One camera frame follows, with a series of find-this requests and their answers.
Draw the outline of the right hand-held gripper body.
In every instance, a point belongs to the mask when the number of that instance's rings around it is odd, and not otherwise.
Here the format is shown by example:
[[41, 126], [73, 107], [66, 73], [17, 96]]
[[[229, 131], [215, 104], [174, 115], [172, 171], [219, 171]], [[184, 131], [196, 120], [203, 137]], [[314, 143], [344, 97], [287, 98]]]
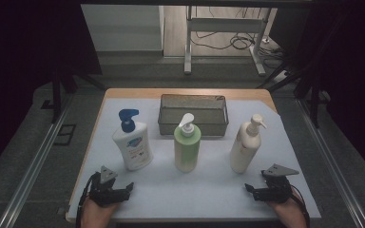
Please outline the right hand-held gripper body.
[[267, 189], [262, 193], [263, 201], [284, 203], [292, 195], [292, 187], [287, 177], [298, 175], [299, 172], [274, 163], [271, 167], [261, 171]]

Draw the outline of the cream pump bottle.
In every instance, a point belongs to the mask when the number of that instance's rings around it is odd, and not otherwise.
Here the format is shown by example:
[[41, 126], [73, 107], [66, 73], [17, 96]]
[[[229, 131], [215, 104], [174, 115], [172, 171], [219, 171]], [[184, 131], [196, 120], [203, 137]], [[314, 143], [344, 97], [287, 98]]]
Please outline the cream pump bottle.
[[261, 146], [260, 127], [266, 128], [263, 117], [254, 114], [249, 122], [242, 123], [230, 151], [230, 166], [236, 173], [244, 173]]

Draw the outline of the white bottle blue pump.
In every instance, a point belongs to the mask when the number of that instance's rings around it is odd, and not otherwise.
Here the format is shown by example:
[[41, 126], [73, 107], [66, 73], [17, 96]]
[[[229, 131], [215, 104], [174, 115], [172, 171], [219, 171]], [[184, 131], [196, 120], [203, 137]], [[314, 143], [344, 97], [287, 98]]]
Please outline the white bottle blue pump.
[[132, 117], [139, 114], [138, 109], [119, 111], [121, 126], [114, 132], [112, 139], [121, 151], [125, 168], [134, 171], [150, 164], [153, 155], [150, 149], [147, 124], [135, 122]]

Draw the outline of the grey rectangular storage box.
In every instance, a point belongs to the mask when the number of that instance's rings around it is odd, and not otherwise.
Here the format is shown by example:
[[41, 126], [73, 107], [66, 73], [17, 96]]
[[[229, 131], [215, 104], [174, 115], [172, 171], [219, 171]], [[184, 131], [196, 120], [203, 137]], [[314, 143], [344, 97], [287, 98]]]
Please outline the grey rectangular storage box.
[[193, 124], [203, 136], [225, 135], [229, 120], [224, 96], [163, 94], [158, 118], [160, 134], [172, 135], [185, 113], [194, 115]]

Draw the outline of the person's left hand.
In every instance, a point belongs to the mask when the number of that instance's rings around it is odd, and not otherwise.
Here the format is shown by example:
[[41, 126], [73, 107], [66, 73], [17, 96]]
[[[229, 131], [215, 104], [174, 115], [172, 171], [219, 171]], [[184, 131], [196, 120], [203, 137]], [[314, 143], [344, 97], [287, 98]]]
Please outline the person's left hand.
[[109, 222], [119, 206], [119, 203], [113, 203], [106, 207], [101, 207], [90, 197], [86, 197], [83, 204], [82, 221], [100, 220]]

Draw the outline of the person's right hand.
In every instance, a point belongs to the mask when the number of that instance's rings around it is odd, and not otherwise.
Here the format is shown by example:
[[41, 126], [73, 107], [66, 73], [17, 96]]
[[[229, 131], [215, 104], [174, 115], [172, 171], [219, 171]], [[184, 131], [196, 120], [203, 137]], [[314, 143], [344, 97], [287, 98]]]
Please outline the person's right hand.
[[293, 199], [288, 199], [284, 203], [267, 202], [267, 205], [274, 210], [279, 220], [283, 223], [306, 223], [306, 219], [302, 215], [301, 207]]

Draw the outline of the green bottle white pump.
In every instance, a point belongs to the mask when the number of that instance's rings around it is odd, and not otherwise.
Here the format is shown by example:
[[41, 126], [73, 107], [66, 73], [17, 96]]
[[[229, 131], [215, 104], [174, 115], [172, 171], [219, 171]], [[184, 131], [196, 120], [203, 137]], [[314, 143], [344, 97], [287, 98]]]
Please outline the green bottle white pump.
[[202, 132], [193, 121], [194, 115], [185, 113], [174, 130], [175, 165], [184, 173], [195, 169], [199, 156]]

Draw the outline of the black stand legs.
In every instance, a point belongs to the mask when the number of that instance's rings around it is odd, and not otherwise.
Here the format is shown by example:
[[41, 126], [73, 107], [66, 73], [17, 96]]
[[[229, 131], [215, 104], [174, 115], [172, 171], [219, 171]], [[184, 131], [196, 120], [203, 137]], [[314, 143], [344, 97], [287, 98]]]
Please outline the black stand legs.
[[[290, 68], [289, 75], [278, 81], [272, 82], [287, 68]], [[258, 85], [258, 88], [266, 88], [269, 92], [275, 92], [288, 84], [298, 81], [298, 85], [294, 89], [294, 95], [298, 99], [303, 99], [307, 94], [310, 95], [309, 103], [309, 119], [313, 126], [319, 128], [318, 107], [320, 100], [320, 77], [313, 64], [307, 64], [301, 68], [295, 68], [295, 64], [289, 61], [283, 61], [276, 69], [269, 74], [264, 81]]]
[[52, 99], [45, 100], [41, 106], [42, 109], [52, 110], [52, 123], [55, 124], [62, 112], [62, 98], [61, 88], [65, 90], [67, 94], [73, 94], [77, 91], [78, 86], [74, 80], [74, 76], [77, 76], [91, 85], [101, 89], [107, 90], [107, 86], [95, 80], [92, 76], [78, 69], [76, 66], [71, 65], [58, 65], [51, 74], [52, 85]]

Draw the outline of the white power strip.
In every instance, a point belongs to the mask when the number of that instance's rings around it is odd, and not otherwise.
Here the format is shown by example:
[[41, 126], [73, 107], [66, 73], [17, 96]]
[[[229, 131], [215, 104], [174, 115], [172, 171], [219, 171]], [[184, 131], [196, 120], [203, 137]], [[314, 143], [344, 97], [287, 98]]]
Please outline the white power strip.
[[281, 73], [279, 73], [274, 79], [273, 79], [273, 82], [276, 84], [276, 83], [279, 83], [281, 82], [282, 80], [286, 79], [288, 76], [290, 75], [290, 73], [286, 70], [283, 70]]

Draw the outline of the dark curtain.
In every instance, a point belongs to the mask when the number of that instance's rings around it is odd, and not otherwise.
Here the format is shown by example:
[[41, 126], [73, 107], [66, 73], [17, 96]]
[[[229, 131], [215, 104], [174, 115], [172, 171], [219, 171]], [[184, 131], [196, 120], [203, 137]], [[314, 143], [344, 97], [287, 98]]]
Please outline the dark curtain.
[[306, 36], [324, 34], [345, 14], [324, 51], [317, 71], [327, 91], [327, 110], [365, 160], [365, 0], [331, 0], [312, 9]]
[[0, 0], [0, 155], [54, 73], [102, 72], [82, 2]]

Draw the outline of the white panel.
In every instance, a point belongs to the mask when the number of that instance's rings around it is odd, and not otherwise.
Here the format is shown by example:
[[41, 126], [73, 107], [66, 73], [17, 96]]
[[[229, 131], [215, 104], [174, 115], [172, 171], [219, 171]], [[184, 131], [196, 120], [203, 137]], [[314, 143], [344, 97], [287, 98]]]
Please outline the white panel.
[[163, 50], [163, 6], [81, 6], [97, 51]]

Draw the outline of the right metal floor rail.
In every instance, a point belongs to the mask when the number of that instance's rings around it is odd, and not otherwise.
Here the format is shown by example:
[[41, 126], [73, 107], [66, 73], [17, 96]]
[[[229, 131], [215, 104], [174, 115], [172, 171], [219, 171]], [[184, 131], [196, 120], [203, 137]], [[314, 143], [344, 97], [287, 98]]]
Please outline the right metal floor rail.
[[348, 182], [340, 170], [327, 142], [322, 136], [320, 130], [315, 127], [309, 115], [311, 111], [307, 107], [307, 104], [302, 100], [297, 100], [297, 104], [301, 110], [302, 118], [306, 123], [309, 131], [311, 132], [312, 138], [315, 141], [318, 151], [324, 159], [327, 169], [329, 170], [332, 179], [336, 185], [336, 189], [341, 195], [345, 206], [352, 217], [356, 228], [365, 228], [365, 213], [362, 209], [358, 199], [355, 196], [354, 191], [351, 189]]

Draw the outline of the metal floor rail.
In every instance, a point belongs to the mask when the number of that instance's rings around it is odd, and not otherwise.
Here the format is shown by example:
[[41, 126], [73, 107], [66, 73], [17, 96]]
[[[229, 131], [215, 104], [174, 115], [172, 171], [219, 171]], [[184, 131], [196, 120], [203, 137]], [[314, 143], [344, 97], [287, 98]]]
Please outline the metal floor rail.
[[307, 107], [307, 104], [302, 100], [297, 100], [297, 104], [301, 110], [302, 118], [306, 123], [309, 131], [311, 132], [312, 138], [315, 141], [318, 151], [324, 159], [327, 169], [329, 170], [332, 179], [336, 185], [336, 189], [341, 195], [345, 206], [352, 217], [356, 228], [365, 228], [365, 213], [362, 209], [358, 199], [355, 196], [354, 191], [351, 189], [348, 182], [340, 170], [327, 142], [322, 136], [320, 130], [315, 127], [309, 115], [311, 111]]
[[36, 182], [36, 179], [47, 159], [48, 153], [60, 131], [61, 126], [68, 114], [69, 107], [72, 103], [73, 95], [67, 95], [62, 104], [62, 111], [57, 120], [52, 123], [48, 129], [42, 144], [38, 148], [35, 156], [31, 160], [28, 169], [23, 178], [16, 187], [2, 217], [0, 218], [0, 228], [13, 228], [18, 219], [29, 193]]

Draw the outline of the left metal floor rail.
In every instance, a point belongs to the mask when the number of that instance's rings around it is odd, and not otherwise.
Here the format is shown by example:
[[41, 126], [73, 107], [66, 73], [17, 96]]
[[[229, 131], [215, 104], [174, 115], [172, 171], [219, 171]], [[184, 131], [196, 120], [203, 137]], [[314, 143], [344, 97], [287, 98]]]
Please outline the left metal floor rail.
[[72, 103], [73, 95], [67, 95], [62, 104], [62, 111], [57, 120], [52, 123], [48, 129], [42, 144], [38, 148], [35, 156], [31, 160], [28, 169], [23, 178], [16, 187], [2, 217], [0, 218], [0, 228], [13, 228], [18, 219], [29, 193], [36, 182], [36, 179], [47, 159], [48, 153], [60, 131], [61, 126], [68, 114], [69, 107]]

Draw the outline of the white metal stand frame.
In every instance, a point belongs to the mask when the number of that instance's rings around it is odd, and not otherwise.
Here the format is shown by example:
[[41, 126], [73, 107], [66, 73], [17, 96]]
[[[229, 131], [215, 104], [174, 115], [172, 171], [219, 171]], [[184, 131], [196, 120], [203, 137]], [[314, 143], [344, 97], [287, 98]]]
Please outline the white metal stand frame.
[[253, 33], [257, 37], [255, 44], [249, 48], [254, 65], [259, 76], [265, 76], [266, 71], [259, 58], [260, 43], [263, 39], [272, 9], [267, 8], [261, 19], [249, 18], [197, 18], [192, 16], [192, 6], [186, 8], [186, 43], [184, 50], [183, 71], [186, 75], [191, 73], [191, 33], [199, 32], [238, 32]]

